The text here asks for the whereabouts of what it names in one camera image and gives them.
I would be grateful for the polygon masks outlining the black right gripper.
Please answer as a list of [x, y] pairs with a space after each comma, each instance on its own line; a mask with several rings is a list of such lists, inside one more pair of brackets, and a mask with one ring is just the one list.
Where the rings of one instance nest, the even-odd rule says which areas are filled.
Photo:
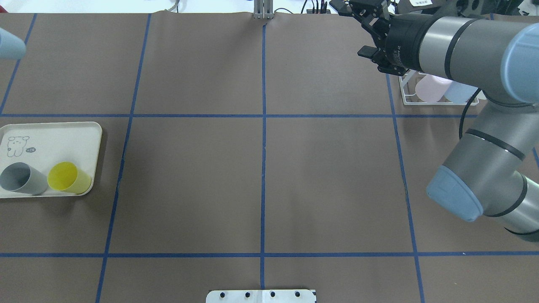
[[408, 70], [422, 71], [419, 51], [434, 23], [432, 15], [391, 16], [385, 0], [330, 0], [329, 5], [339, 16], [356, 19], [369, 33], [374, 46], [362, 46], [357, 54], [376, 64], [379, 72], [402, 76]]

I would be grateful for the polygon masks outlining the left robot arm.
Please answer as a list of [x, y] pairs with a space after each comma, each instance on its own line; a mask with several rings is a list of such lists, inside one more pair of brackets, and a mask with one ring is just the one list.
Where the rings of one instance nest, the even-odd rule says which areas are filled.
[[0, 59], [20, 60], [27, 51], [26, 44], [21, 38], [6, 29], [0, 29]]

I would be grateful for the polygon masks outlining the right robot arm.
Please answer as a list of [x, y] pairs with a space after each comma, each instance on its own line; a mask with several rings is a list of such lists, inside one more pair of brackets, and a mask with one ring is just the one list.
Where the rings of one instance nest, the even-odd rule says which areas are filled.
[[381, 73], [414, 70], [483, 92], [487, 103], [426, 194], [466, 222], [483, 215], [538, 243], [538, 184], [518, 171], [538, 144], [538, 24], [473, 19], [459, 0], [433, 14], [391, 12], [388, 0], [343, 0], [337, 11], [370, 34], [374, 46], [358, 55]]

